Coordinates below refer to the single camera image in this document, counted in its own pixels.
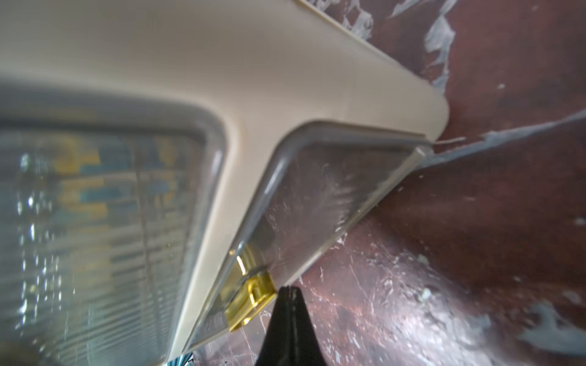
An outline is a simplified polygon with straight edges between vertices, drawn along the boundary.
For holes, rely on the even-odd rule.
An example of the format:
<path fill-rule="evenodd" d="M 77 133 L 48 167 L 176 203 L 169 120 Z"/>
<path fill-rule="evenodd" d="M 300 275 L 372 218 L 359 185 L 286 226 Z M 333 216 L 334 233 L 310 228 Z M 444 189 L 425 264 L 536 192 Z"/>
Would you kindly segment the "clear drawer gold handle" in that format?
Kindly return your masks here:
<path fill-rule="evenodd" d="M 209 112 L 1 83 L 1 363 L 162 365 L 226 140 Z"/>
<path fill-rule="evenodd" d="M 245 326 L 424 157 L 423 134 L 311 122 L 286 136 L 256 189 L 186 343 Z"/>

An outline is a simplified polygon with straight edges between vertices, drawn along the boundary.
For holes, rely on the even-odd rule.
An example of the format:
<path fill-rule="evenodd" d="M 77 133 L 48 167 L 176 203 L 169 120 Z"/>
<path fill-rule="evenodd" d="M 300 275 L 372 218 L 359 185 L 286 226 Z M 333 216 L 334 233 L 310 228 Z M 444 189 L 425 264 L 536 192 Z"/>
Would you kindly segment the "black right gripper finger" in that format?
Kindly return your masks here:
<path fill-rule="evenodd" d="M 280 288 L 255 365 L 325 364 L 302 290 Z"/>

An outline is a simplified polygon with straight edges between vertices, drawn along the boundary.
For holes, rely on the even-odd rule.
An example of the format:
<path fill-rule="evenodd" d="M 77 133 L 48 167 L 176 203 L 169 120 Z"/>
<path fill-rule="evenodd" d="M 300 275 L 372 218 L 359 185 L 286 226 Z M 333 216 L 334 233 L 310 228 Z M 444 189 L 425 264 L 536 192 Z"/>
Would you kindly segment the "clear bottom drawer gold handle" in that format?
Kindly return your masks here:
<path fill-rule="evenodd" d="M 423 134 L 311 122 L 286 136 L 256 189 L 186 343 L 245 326 L 424 157 Z"/>

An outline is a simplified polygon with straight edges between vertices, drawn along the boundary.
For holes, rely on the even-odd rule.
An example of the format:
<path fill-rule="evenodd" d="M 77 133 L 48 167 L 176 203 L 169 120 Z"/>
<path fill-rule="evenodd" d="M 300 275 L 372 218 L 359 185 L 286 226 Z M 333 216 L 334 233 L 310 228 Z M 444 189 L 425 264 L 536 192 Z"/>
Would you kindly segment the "beige drawer organizer cabinet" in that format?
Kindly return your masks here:
<path fill-rule="evenodd" d="M 223 163 L 164 364 L 191 352 L 195 322 L 286 136 L 325 121 L 423 134 L 428 151 L 449 119 L 427 81 L 305 1 L 4 1 L 4 80 L 175 102 L 220 122 Z"/>

